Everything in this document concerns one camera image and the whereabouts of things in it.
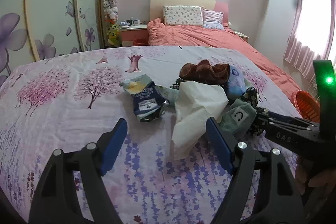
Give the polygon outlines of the grey green sock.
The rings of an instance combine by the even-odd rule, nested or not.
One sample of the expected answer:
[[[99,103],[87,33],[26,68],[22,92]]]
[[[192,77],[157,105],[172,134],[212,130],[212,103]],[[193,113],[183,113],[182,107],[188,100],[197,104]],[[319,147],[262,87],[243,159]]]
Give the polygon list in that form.
[[[247,133],[256,115],[256,110],[248,102],[236,99],[223,114],[219,127],[225,134],[231,133],[240,139]]]

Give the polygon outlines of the blue cracker chip bag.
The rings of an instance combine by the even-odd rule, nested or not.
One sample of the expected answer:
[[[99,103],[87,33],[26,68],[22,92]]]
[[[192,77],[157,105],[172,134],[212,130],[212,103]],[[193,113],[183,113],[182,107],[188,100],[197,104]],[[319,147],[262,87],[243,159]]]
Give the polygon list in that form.
[[[166,105],[166,98],[146,74],[125,80],[120,86],[133,98],[133,112],[142,123],[158,119]]]

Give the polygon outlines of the white tissue paper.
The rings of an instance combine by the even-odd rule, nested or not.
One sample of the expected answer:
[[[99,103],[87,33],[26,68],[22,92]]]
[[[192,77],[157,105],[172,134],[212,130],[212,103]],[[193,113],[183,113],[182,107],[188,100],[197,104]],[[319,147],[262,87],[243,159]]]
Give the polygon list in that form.
[[[219,121],[227,104],[228,98],[220,86],[195,81],[180,84],[175,101],[177,119],[171,137],[175,160],[189,156],[198,139],[206,132],[206,121],[211,117]]]

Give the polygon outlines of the black floral cloth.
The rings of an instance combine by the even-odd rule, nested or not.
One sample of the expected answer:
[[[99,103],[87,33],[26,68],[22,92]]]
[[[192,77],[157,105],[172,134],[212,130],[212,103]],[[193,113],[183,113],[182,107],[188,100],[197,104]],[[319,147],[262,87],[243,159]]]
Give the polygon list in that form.
[[[264,107],[258,107],[257,89],[255,87],[249,87],[240,99],[249,103],[256,111],[256,118],[247,131],[247,134],[251,136],[261,135],[266,127],[266,118],[269,115],[269,110]]]

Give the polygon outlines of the blue tissue pack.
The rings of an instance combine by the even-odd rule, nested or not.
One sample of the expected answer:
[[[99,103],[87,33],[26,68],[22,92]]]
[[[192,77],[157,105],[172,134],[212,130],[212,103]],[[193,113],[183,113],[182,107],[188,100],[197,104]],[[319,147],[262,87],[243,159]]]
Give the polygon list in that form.
[[[246,91],[244,75],[242,71],[230,65],[230,76],[227,81],[226,95],[229,100],[236,100]]]

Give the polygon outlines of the brown red scrunchie cloth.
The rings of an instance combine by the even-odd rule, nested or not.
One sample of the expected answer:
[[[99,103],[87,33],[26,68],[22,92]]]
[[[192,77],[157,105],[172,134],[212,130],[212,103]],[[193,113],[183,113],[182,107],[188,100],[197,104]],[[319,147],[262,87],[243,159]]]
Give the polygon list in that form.
[[[229,77],[229,64],[211,65],[209,60],[202,60],[198,64],[187,63],[179,72],[179,78],[182,80],[208,85],[224,85]]]

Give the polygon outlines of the pink window curtain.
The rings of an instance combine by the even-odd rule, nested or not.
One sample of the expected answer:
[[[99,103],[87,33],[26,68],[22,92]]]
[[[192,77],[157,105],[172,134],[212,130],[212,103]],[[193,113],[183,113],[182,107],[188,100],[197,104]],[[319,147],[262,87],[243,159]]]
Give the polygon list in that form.
[[[284,60],[311,81],[313,61],[328,59],[334,31],[335,0],[297,0]]]

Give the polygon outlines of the small orange bin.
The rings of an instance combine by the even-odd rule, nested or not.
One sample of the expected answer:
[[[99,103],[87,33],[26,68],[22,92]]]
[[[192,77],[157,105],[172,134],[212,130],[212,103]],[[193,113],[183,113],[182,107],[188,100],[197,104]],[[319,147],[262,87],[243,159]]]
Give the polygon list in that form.
[[[135,39],[133,42],[134,47],[146,46],[147,40],[146,39]]]

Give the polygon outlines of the pink bedside table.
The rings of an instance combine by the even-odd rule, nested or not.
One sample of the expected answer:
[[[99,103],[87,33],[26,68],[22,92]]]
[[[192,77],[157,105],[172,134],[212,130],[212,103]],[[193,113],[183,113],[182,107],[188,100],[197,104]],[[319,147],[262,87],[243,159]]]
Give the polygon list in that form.
[[[130,26],[121,30],[121,38],[123,47],[132,47],[135,39],[146,39],[148,44],[149,34],[147,31],[147,24]]]

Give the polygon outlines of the far bedside table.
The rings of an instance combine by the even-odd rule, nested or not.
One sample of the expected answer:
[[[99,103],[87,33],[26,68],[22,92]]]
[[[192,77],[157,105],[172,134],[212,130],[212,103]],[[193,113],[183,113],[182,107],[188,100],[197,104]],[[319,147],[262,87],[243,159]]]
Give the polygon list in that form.
[[[237,36],[239,36],[240,38],[242,38],[245,42],[248,42],[249,37],[246,36],[245,34],[239,32],[239,31],[234,31],[234,33],[235,33]]]

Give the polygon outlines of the white mug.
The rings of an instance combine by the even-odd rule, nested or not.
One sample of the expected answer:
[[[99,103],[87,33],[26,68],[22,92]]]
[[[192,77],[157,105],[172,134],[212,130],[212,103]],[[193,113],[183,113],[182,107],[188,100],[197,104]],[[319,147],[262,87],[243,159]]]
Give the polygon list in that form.
[[[140,25],[140,20],[139,20],[139,19],[135,19],[135,20],[133,21],[133,25],[134,25],[134,26],[139,26],[139,25]]]

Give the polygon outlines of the striped pink pillow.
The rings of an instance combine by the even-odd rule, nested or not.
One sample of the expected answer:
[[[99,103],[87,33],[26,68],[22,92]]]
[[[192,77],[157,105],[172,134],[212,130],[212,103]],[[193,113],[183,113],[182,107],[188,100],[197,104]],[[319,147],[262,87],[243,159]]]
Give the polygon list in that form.
[[[225,30],[224,28],[224,13],[222,11],[213,11],[202,8],[203,26],[204,28]]]

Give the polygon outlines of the hanging plush toy column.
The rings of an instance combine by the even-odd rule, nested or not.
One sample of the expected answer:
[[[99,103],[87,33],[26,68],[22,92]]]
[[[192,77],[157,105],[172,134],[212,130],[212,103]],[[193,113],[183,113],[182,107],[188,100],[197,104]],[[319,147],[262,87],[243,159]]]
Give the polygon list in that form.
[[[103,0],[105,45],[109,48],[122,46],[118,20],[117,0]]]

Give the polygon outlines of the floral white pillow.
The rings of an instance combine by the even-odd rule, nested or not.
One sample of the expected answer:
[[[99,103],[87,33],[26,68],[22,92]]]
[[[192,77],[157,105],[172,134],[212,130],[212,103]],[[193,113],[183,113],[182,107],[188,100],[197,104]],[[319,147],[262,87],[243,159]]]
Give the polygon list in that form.
[[[167,26],[203,26],[200,6],[163,6],[163,21]]]

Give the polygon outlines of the beige pink headboard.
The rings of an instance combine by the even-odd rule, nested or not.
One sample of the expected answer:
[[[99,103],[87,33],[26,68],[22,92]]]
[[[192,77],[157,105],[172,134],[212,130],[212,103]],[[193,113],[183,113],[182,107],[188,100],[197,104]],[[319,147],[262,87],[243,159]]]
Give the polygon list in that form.
[[[156,18],[163,20],[163,6],[200,6],[208,10],[223,12],[223,24],[228,25],[229,8],[228,3],[216,0],[150,0],[150,21]]]

